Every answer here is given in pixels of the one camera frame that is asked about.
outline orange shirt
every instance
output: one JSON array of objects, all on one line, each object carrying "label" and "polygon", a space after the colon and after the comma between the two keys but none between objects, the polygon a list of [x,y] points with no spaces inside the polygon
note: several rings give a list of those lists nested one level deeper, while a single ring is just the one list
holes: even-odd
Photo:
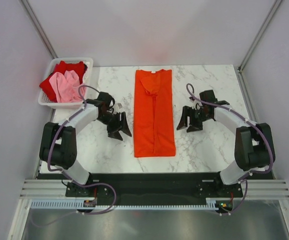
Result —
[{"label": "orange shirt", "polygon": [[134,156],[176,155],[172,70],[137,70],[134,87]]}]

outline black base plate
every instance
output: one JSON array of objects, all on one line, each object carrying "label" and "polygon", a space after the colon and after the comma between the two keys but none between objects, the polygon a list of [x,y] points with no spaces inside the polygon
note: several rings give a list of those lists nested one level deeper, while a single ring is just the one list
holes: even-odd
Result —
[{"label": "black base plate", "polygon": [[[217,190],[212,173],[128,173],[94,174],[94,181],[113,186],[117,206],[205,205],[206,198],[241,198],[239,184]],[[68,186],[66,197],[93,197],[93,189],[75,189]],[[97,204],[111,205],[114,194],[108,187],[97,187]]]}]

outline marble table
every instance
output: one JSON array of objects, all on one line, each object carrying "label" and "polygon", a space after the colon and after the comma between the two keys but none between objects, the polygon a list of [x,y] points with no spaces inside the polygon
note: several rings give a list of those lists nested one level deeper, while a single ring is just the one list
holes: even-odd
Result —
[{"label": "marble table", "polygon": [[[196,94],[213,89],[218,100],[226,100],[245,117],[249,117],[232,65],[172,65],[94,67],[93,86],[110,93],[116,104],[122,104],[133,133],[135,72],[138,69],[158,71],[172,69],[173,125],[175,157],[134,157],[132,137],[121,133],[123,141],[107,137],[106,126],[91,122],[77,135],[77,159],[91,173],[171,173],[218,172],[234,160],[235,136],[221,123],[209,120],[203,131],[176,131],[182,107],[191,106],[186,84],[192,83]],[[74,110],[57,109],[53,122],[67,118]],[[49,173],[42,162],[40,173]]]}]

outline cable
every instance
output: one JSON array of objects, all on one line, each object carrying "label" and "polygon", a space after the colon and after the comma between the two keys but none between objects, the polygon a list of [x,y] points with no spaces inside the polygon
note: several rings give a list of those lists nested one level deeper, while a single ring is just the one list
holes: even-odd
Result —
[{"label": "cable", "polygon": [[233,192],[230,192],[230,195],[231,195],[231,198],[230,198],[230,202],[229,202],[229,203],[232,203],[232,204],[233,204],[233,201],[234,201],[234,193],[233,193]]},{"label": "cable", "polygon": [[236,112],[235,110],[231,109],[231,108],[228,108],[224,105],[218,105],[218,104],[215,104],[215,103],[212,103],[212,102],[207,102],[207,101],[203,101],[199,98],[197,98],[194,93],[195,93],[195,88],[194,86],[191,84],[191,83],[187,83],[187,85],[185,86],[186,87],[186,90],[188,91],[188,93],[190,94],[190,96],[197,100],[198,102],[202,103],[202,104],[206,104],[206,105],[209,105],[209,106],[213,106],[213,107],[217,107],[217,108],[221,108],[221,109],[225,109],[229,112],[232,112],[233,114],[235,114],[236,116],[238,116],[240,119],[242,119],[243,121],[245,121],[250,127],[252,127],[254,130],[256,130],[256,132],[260,135],[260,137],[262,138],[267,150],[268,150],[268,153],[269,153],[269,161],[270,161],[270,164],[269,164],[269,168],[265,171],[257,171],[257,170],[251,170],[250,172],[247,172],[245,175],[243,175],[242,177],[239,178],[239,181],[241,183],[245,182],[245,192],[244,192],[244,195],[242,197],[242,200],[241,202],[239,203],[239,205],[235,208],[235,209],[232,209],[231,212],[227,212],[227,213],[222,213],[222,215],[231,215],[231,213],[234,213],[237,209],[240,208],[241,204],[245,201],[246,199],[246,196],[247,196],[247,191],[248,191],[248,182],[247,182],[247,179],[245,179],[246,177],[248,177],[250,175],[250,173],[256,173],[256,174],[267,174],[269,173],[272,168],[273,168],[273,165],[274,165],[274,156],[273,156],[273,151],[269,145],[269,142],[268,140],[266,139],[265,135],[260,131],[259,128],[257,128],[254,124],[252,124],[250,121],[248,121],[244,116],[242,116],[240,113]]},{"label": "cable", "polygon": [[30,222],[31,222],[32,225],[34,225],[36,228],[44,228],[44,227],[47,227],[47,226],[49,226],[49,225],[51,225],[51,224],[54,224],[55,222],[57,222],[57,221],[65,218],[65,217],[67,217],[67,216],[69,216],[69,215],[71,215],[71,214],[75,214],[75,213],[76,213],[76,211],[68,212],[68,213],[62,215],[61,217],[58,217],[57,219],[55,219],[55,220],[53,220],[53,221],[51,221],[51,222],[49,222],[49,223],[46,223],[46,224],[44,224],[44,225],[38,225],[38,224],[36,224],[36,223],[34,222],[34,220],[33,220],[32,214],[31,214],[31,216],[30,216]]},{"label": "cable", "polygon": [[185,86],[186,87],[186,90],[188,91],[188,93],[190,94],[191,97],[193,97],[193,99],[197,100],[198,102],[200,103],[203,103],[203,104],[206,104],[206,105],[209,105],[209,106],[213,106],[213,107],[217,107],[217,108],[221,108],[221,109],[225,109],[229,112],[232,112],[233,114],[235,114],[236,116],[238,116],[240,119],[242,119],[243,121],[245,121],[250,127],[252,127],[254,130],[256,130],[256,132],[260,135],[260,137],[262,138],[267,150],[268,150],[268,153],[269,153],[269,160],[270,160],[270,164],[269,164],[269,168],[265,171],[257,171],[257,170],[251,170],[250,172],[247,172],[245,175],[243,175],[242,177],[239,178],[239,181],[242,181],[244,180],[246,177],[248,177],[250,175],[250,173],[256,173],[256,174],[267,174],[267,173],[270,173],[270,171],[272,170],[273,168],[273,164],[274,164],[274,155],[273,155],[273,152],[271,150],[271,147],[269,145],[269,142],[268,140],[266,139],[265,135],[260,131],[259,128],[257,128],[255,125],[253,125],[250,121],[248,121],[244,116],[242,116],[240,113],[236,112],[235,110],[229,108],[229,107],[226,107],[224,105],[218,105],[218,104],[215,104],[215,103],[211,103],[211,102],[207,102],[207,101],[203,101],[199,98],[197,98],[195,95],[194,95],[194,92],[195,92],[195,89],[194,89],[194,86],[191,84],[191,83],[187,83],[187,85]]},{"label": "cable", "polygon": [[62,180],[62,179],[61,179],[61,183],[62,183],[63,185],[65,185],[66,187],[68,187],[68,185],[65,184],[65,183],[64,183],[64,180]]},{"label": "cable", "polygon": [[[57,172],[57,171],[60,171],[62,172],[62,174],[69,180],[71,180],[73,183],[75,183],[76,185],[78,185],[79,187],[82,187],[82,188],[92,188],[92,187],[97,187],[97,186],[106,186],[108,188],[110,188],[112,191],[113,191],[113,195],[114,195],[114,198],[113,198],[113,202],[112,204],[106,208],[105,210],[102,210],[102,211],[97,211],[97,212],[81,212],[82,215],[100,215],[100,214],[104,214],[104,213],[108,213],[109,211],[112,210],[112,207],[115,205],[116,201],[117,201],[117,193],[116,193],[116,190],[110,185],[110,184],[107,184],[107,183],[101,183],[101,182],[98,182],[98,183],[93,183],[93,184],[89,184],[89,185],[82,185],[76,181],[74,181],[73,179],[71,179],[67,174],[65,174],[63,172],[63,170],[61,168],[54,168],[52,169],[51,168],[51,157],[52,157],[52,153],[53,153],[53,150],[54,150],[54,147],[55,147],[55,144],[56,144],[56,141],[59,137],[59,134],[60,132],[62,131],[62,129],[64,128],[64,126],[71,120],[73,119],[74,117],[76,117],[78,114],[80,114],[82,111],[84,111],[85,107],[87,106],[87,101],[86,99],[84,98],[84,96],[81,94],[81,88],[83,87],[86,87],[86,88],[90,88],[90,89],[93,89],[95,90],[97,93],[100,93],[96,88],[92,87],[92,86],[89,86],[89,85],[81,85],[79,88],[78,88],[78,93],[81,97],[81,99],[83,100],[83,106],[82,108],[80,108],[77,112],[75,112],[73,115],[71,115],[68,120],[65,120],[64,123],[58,128],[57,132],[55,133],[54,135],[54,138],[52,140],[52,143],[51,143],[51,146],[50,146],[50,150],[49,150],[49,154],[48,154],[48,159],[47,159],[47,168],[50,172]],[[37,227],[37,228],[43,228],[43,227],[46,227],[46,226],[49,226],[71,214],[74,214],[76,212],[79,212],[79,211],[73,211],[73,212],[69,212],[67,214],[64,214],[63,216],[47,223],[47,224],[44,224],[44,225],[38,225],[36,223],[34,223],[32,217],[30,217],[30,221],[31,223]]]},{"label": "cable", "polygon": [[222,208],[223,210],[225,210],[226,212],[228,212],[228,213],[230,213],[233,209],[234,209],[234,202],[233,202],[233,197],[231,197],[231,199],[230,199],[230,202],[229,202],[229,204],[232,204],[232,207],[231,207],[231,210],[227,210],[227,209],[225,209],[223,206],[222,206],[222,204],[220,205],[220,208]]},{"label": "cable", "polygon": [[232,210],[231,210],[230,212],[221,213],[222,216],[228,216],[228,215],[233,214],[235,211],[237,211],[237,210],[241,207],[242,203],[245,201],[246,196],[247,196],[247,192],[248,192],[248,182],[247,182],[247,179],[242,180],[242,183],[243,183],[243,182],[245,183],[245,191],[244,191],[244,195],[243,195],[240,203],[238,204],[238,206],[236,206],[236,208],[234,208],[234,207],[232,206]]}]

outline red towel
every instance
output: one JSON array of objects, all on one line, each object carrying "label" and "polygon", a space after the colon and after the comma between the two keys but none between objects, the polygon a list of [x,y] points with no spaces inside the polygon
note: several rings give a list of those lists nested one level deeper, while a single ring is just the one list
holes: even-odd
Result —
[{"label": "red towel", "polygon": [[85,64],[83,61],[80,61],[79,63],[65,63],[64,61],[61,61],[59,64],[57,64],[54,68],[54,71],[50,76],[48,76],[42,83],[40,83],[39,87],[42,88],[42,91],[47,95],[47,97],[52,102],[57,102],[57,97],[55,94],[55,91],[53,90],[52,86],[50,85],[49,79],[54,73],[61,73],[65,74],[66,71],[75,71],[75,73],[79,76],[79,82],[80,84],[83,83],[83,77],[86,72],[87,68],[85,68]]},{"label": "red towel", "polygon": [[137,70],[134,87],[134,156],[176,155],[172,70]]}]

